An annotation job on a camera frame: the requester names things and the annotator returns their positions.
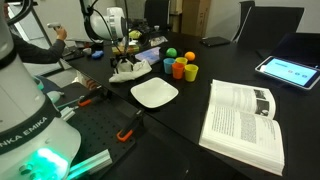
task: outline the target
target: tablet screen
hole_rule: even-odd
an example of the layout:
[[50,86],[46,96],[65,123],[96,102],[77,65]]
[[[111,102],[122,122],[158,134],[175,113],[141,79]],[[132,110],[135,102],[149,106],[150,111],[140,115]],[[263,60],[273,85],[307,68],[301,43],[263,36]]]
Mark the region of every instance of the tablet screen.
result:
[[290,62],[273,58],[264,67],[264,72],[293,83],[305,86],[306,83],[316,74],[316,70],[299,66]]

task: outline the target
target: yellow cup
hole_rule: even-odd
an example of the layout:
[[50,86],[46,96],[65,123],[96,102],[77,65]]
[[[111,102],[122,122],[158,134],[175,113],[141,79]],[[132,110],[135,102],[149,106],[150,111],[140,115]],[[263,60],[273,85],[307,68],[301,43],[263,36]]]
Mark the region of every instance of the yellow cup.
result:
[[177,57],[177,58],[176,58],[176,62],[177,62],[177,63],[184,64],[184,65],[187,65],[188,59],[185,58],[185,57]]
[[196,79],[199,67],[194,64],[188,64],[184,66],[184,77],[186,81],[193,82]]

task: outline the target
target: person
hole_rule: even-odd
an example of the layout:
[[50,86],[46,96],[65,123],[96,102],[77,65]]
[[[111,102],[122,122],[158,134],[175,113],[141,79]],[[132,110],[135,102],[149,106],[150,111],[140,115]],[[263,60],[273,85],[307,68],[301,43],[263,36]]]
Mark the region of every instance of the person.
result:
[[[4,16],[6,19],[9,18],[8,6],[7,3],[4,3]],[[57,33],[57,38],[49,49],[43,49],[30,44],[18,35],[11,33],[15,49],[19,54],[21,61],[33,64],[57,63],[62,57],[66,45],[64,40],[67,38],[67,31],[63,27],[55,28],[55,31]],[[43,76],[36,76],[36,78],[38,78],[44,86],[42,89],[43,93],[48,93],[60,88],[56,83]]]

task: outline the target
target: green ball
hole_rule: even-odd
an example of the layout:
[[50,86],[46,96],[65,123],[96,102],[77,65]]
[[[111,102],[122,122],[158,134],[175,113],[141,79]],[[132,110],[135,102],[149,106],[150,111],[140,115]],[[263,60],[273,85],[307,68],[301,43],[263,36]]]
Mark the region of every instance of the green ball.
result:
[[175,48],[169,48],[166,52],[168,57],[177,57],[177,50]]

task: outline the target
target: chair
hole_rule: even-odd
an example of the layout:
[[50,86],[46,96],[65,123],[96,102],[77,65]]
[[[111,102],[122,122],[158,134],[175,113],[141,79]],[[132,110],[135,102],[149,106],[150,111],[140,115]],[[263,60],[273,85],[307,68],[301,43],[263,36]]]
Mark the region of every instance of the chair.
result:
[[238,38],[250,49],[273,49],[286,33],[296,32],[304,8],[251,7]]
[[242,1],[242,2],[239,2],[239,5],[240,5],[240,25],[239,25],[238,31],[236,32],[236,34],[232,38],[232,41],[236,41],[237,38],[239,37],[240,31],[242,29],[243,23],[244,23],[247,15],[248,15],[248,12],[251,7],[255,6],[255,2],[254,2],[254,0]]
[[171,30],[169,25],[169,0],[146,0],[144,18],[149,27],[160,26],[160,30]]

